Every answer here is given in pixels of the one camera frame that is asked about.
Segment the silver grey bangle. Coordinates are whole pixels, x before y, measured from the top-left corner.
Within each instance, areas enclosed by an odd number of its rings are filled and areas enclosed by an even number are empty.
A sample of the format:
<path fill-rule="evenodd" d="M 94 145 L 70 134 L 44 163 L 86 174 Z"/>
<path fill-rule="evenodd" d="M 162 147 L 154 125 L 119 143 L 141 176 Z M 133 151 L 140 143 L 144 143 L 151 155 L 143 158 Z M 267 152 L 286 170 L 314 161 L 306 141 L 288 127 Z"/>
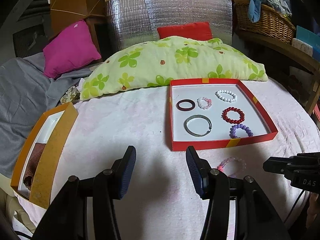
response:
<path fill-rule="evenodd" d="M 192 115 L 183 123 L 185 131 L 193 137 L 205 137 L 212 131 L 212 122 L 205 115 Z"/>

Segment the red shallow box lid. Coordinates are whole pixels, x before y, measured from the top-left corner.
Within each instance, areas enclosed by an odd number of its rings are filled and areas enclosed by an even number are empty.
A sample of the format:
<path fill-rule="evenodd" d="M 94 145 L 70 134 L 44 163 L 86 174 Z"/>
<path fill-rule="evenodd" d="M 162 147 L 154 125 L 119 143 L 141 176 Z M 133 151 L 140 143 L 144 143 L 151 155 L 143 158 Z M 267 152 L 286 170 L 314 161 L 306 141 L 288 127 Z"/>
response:
<path fill-rule="evenodd" d="M 195 102 L 192 111 L 176 108 L 182 99 Z M 236 79 L 180 79 L 169 87 L 171 149 L 184 151 L 227 148 L 274 139 L 278 130 L 262 104 Z M 183 126 L 192 115 L 205 115 L 212 122 L 212 131 L 205 137 L 189 135 Z"/>

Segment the dark red bangle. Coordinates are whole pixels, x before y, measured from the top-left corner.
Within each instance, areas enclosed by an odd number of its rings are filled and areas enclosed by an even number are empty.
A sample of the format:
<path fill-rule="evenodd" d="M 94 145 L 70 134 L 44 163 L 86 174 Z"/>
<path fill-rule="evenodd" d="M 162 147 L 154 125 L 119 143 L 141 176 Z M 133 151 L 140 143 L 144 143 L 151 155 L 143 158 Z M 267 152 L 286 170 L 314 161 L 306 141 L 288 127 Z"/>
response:
<path fill-rule="evenodd" d="M 183 112 L 192 111 L 195 108 L 195 102 L 191 99 L 182 99 L 176 103 L 176 108 Z"/>

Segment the orange cardboard box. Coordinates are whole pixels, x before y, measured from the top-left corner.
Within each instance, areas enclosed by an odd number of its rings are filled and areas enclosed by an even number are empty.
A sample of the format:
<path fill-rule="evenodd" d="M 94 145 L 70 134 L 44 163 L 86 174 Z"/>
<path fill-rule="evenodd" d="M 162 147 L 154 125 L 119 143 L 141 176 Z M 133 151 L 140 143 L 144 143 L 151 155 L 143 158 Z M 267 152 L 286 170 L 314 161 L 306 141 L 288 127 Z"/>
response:
<path fill-rule="evenodd" d="M 22 198 L 47 209 L 60 155 L 77 119 L 78 111 L 71 102 L 44 112 L 29 133 L 11 178 L 11 188 Z M 31 190 L 23 183 L 23 176 L 36 143 L 46 144 L 37 166 Z"/>

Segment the brown cloth in box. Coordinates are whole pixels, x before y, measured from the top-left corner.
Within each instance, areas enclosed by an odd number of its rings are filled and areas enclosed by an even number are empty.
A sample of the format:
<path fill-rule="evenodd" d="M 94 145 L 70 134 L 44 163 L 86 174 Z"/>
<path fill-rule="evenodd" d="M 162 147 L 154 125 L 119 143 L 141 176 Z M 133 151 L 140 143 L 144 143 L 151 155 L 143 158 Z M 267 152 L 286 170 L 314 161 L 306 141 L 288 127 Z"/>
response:
<path fill-rule="evenodd" d="M 35 172 L 45 146 L 46 144 L 37 142 L 31 152 L 31 156 L 28 160 L 25 173 L 23 176 L 23 183 L 28 190 L 31 190 L 33 179 L 35 177 Z"/>

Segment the green floral pillow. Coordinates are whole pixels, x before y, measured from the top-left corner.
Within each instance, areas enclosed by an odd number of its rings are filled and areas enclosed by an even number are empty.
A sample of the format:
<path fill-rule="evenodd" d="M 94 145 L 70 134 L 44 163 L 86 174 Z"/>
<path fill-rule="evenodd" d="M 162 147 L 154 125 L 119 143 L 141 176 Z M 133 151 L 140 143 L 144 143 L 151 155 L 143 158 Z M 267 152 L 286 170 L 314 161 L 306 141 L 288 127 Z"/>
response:
<path fill-rule="evenodd" d="M 194 78 L 268 80 L 263 64 L 219 38 L 197 41 L 171 36 L 135 44 L 113 54 L 85 79 L 80 99 L 167 86 L 171 80 Z"/>

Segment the grey blanket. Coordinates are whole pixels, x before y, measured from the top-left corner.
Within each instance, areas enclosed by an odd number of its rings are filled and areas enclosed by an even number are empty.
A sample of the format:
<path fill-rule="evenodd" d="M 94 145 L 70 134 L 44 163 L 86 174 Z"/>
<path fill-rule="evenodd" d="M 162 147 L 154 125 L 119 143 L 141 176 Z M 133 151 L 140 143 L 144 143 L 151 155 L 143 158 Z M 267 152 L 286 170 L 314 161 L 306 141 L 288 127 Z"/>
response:
<path fill-rule="evenodd" d="M 56 107 L 65 92 L 82 77 L 91 74 L 89 68 L 82 68 L 52 79 L 44 75 L 44 65 L 43 53 L 16 57 L 1 65 L 1 174 L 8 178 L 40 116 Z"/>

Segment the magenta cushion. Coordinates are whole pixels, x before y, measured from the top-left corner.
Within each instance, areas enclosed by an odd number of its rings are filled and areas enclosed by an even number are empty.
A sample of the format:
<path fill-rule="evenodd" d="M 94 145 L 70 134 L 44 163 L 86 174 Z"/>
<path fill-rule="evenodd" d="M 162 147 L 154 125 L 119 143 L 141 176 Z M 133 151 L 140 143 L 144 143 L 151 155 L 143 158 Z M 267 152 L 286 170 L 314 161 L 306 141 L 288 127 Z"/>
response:
<path fill-rule="evenodd" d="M 57 78 L 61 74 L 80 69 L 101 59 L 85 21 L 80 20 L 61 31 L 43 49 L 44 75 Z"/>

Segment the wicker basket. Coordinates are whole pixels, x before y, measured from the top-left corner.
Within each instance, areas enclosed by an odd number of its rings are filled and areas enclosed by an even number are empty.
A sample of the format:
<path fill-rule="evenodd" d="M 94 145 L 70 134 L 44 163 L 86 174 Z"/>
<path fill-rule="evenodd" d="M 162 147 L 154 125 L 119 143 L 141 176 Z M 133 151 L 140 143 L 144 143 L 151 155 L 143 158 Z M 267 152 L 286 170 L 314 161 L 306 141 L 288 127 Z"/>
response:
<path fill-rule="evenodd" d="M 287 16 L 275 11 L 273 8 L 262 4 L 258 22 L 251 22 L 248 18 L 248 3 L 235 3 L 237 26 L 240 30 L 274 38 L 290 44 L 296 28 Z"/>

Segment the red cushion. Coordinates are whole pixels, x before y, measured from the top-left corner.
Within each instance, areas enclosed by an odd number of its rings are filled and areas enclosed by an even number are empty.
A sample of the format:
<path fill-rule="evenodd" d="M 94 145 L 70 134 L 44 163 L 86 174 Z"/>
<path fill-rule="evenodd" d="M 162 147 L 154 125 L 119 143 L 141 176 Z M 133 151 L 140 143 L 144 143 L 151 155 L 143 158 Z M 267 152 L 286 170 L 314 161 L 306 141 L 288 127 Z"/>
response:
<path fill-rule="evenodd" d="M 157 28 L 160 39 L 171 36 L 191 38 L 197 41 L 208 41 L 213 38 L 208 22 L 194 22 L 183 25 L 170 25 Z"/>

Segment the silver foil insulation sheet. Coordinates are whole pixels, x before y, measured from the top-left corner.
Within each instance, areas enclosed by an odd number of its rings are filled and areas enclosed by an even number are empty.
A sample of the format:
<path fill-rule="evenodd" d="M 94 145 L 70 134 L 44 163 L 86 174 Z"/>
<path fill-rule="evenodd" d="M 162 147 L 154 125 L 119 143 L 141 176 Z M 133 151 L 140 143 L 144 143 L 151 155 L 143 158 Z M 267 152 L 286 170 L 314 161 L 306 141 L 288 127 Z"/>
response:
<path fill-rule="evenodd" d="M 232 0 L 109 0 L 105 8 L 114 51 L 159 40 L 159 27 L 204 21 L 232 43 Z"/>

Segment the blue cloth in basket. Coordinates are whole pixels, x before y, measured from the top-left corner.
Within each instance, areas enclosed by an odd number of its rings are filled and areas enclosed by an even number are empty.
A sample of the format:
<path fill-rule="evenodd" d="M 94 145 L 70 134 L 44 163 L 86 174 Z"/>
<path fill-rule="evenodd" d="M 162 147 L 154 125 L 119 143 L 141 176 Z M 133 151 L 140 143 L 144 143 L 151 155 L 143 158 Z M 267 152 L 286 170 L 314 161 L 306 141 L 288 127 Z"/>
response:
<path fill-rule="evenodd" d="M 252 23 L 260 20 L 261 4 L 265 0 L 249 0 L 248 4 L 248 18 Z"/>

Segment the wooden chair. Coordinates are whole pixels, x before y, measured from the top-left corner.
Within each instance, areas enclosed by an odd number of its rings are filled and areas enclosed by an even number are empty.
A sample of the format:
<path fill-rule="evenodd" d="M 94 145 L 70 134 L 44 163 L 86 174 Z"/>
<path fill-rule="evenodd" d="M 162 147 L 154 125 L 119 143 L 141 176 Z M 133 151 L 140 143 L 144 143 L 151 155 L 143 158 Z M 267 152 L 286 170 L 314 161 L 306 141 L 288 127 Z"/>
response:
<path fill-rule="evenodd" d="M 104 56 L 96 30 L 106 24 L 105 3 L 109 0 L 50 0 L 50 19 L 53 40 L 72 23 L 83 20 L 97 51 Z"/>

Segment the wooden side rail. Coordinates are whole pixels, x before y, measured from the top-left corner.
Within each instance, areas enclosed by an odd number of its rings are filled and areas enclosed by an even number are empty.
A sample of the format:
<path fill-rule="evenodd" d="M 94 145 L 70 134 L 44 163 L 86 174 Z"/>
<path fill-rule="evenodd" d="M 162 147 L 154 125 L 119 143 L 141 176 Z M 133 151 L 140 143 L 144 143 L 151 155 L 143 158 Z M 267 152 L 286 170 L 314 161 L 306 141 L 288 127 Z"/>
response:
<path fill-rule="evenodd" d="M 306 112 L 311 116 L 319 99 L 319 62 L 301 50 L 274 38 L 241 29 L 235 32 L 242 39 L 260 44 L 290 58 L 313 75 L 315 82 L 312 84 L 312 92 L 305 107 Z"/>

